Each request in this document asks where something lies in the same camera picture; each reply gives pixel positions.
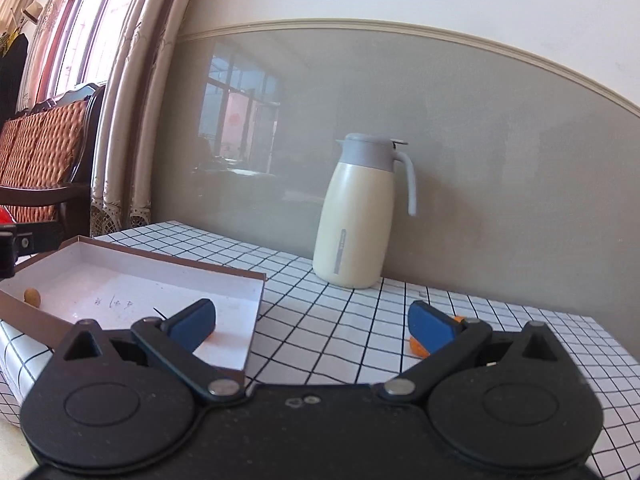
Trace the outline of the yellow-brown small fruit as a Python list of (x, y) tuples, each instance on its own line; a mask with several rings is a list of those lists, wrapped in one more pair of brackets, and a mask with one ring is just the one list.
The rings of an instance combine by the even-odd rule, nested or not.
[(34, 308), (39, 308), (41, 304), (40, 292), (35, 288), (28, 288), (24, 290), (24, 303), (29, 304)]

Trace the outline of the carrot stub with round top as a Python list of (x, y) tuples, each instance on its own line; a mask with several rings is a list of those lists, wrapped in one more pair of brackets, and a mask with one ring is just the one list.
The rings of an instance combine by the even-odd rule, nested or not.
[(423, 320), (409, 325), (411, 352), (421, 359), (427, 358), (449, 344), (462, 329), (463, 316), (454, 316), (450, 323)]

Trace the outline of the red cushion on sofa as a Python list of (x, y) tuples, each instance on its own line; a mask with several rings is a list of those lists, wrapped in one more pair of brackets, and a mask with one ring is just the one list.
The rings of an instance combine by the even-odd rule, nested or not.
[(1, 224), (13, 224), (15, 219), (12, 214), (6, 209), (6, 207), (0, 206), (0, 223)]

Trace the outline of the wooden sofa orange cushions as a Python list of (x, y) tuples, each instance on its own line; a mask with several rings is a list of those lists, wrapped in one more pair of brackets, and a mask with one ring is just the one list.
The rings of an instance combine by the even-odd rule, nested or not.
[(1, 206), (29, 224), (34, 252), (90, 230), (91, 171), (105, 88), (66, 92), (24, 110), (1, 130)]

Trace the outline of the brown shallow cardboard box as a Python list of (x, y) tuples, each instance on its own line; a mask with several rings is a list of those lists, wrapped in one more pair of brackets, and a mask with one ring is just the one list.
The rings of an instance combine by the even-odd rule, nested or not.
[[(140, 318), (170, 318), (209, 299), (216, 308), (216, 334), (194, 354), (243, 377), (265, 280), (261, 273), (77, 237), (24, 261), (13, 278), (2, 281), (1, 317), (54, 349), (83, 318), (104, 330), (123, 330)], [(40, 292), (39, 308), (24, 303), (28, 288)]]

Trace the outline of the beige lace curtain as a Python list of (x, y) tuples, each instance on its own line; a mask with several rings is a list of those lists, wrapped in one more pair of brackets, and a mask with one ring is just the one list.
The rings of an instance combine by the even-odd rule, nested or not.
[(151, 222), (160, 108), (190, 0), (134, 0), (105, 87), (91, 176), (90, 234)]

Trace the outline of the dark hanging coat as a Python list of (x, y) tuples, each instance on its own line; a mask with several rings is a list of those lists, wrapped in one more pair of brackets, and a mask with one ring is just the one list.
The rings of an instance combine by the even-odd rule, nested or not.
[(10, 119), (16, 109), (18, 92), (20, 92), (24, 67), (27, 58), (28, 39), (18, 34), (1, 58), (0, 70), (0, 124)]

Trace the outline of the white black grid tablecloth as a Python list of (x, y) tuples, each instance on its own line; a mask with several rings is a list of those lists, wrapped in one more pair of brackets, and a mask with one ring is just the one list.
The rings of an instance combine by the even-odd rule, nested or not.
[(446, 292), (382, 278), (352, 290), (318, 278), (308, 259), (171, 221), (97, 240), (145, 252), (265, 275), (245, 369), (249, 386), (382, 382), (418, 360), (409, 347), (410, 304), (478, 316), (515, 332), (546, 323), (602, 405), (604, 426), (588, 466), (607, 479), (639, 474), (639, 364), (593, 318)]

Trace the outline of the straw hat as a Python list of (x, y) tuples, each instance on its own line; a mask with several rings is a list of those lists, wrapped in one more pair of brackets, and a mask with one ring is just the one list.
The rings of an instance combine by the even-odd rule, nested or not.
[(23, 14), (29, 21), (33, 22), (34, 24), (38, 24), (42, 11), (43, 5), (38, 1), (33, 1), (23, 9)]

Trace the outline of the cream thermos jug grey lid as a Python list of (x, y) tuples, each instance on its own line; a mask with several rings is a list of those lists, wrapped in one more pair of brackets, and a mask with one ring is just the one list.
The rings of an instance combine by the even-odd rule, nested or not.
[(399, 139), (349, 133), (324, 198), (312, 270), (330, 284), (369, 288), (381, 276), (395, 203), (394, 165), (406, 170), (408, 215), (418, 210), (416, 173)]

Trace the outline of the window with red frame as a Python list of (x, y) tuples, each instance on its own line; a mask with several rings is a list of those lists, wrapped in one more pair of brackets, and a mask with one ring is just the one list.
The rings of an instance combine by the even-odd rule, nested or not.
[(134, 0), (35, 0), (43, 8), (27, 25), (29, 40), (17, 106), (57, 98), (111, 73)]

